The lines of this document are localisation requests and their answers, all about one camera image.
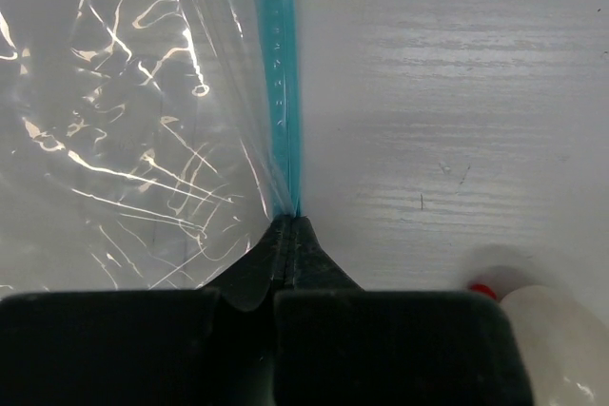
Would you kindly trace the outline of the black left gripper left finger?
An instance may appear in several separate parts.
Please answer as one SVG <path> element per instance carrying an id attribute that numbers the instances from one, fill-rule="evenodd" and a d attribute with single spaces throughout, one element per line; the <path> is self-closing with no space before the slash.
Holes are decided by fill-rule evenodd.
<path id="1" fill-rule="evenodd" d="M 5 405 L 269 405 L 272 291 L 291 220 L 193 290 L 40 292 L 1 302 Z"/>

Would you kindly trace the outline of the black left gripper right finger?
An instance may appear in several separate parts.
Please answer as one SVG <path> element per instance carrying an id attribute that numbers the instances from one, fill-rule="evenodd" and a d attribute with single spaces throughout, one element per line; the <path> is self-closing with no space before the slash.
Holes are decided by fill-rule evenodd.
<path id="1" fill-rule="evenodd" d="M 365 291 L 296 219 L 274 298 L 279 405 L 530 405 L 500 307 L 471 291 Z"/>

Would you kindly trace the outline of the clear zip top bag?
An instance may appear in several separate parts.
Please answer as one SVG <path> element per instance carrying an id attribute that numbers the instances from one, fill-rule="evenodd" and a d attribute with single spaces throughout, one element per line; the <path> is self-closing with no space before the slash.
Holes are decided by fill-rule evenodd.
<path id="1" fill-rule="evenodd" d="M 198 288 L 299 206 L 295 0 L 1 0 L 1 293 Z"/>

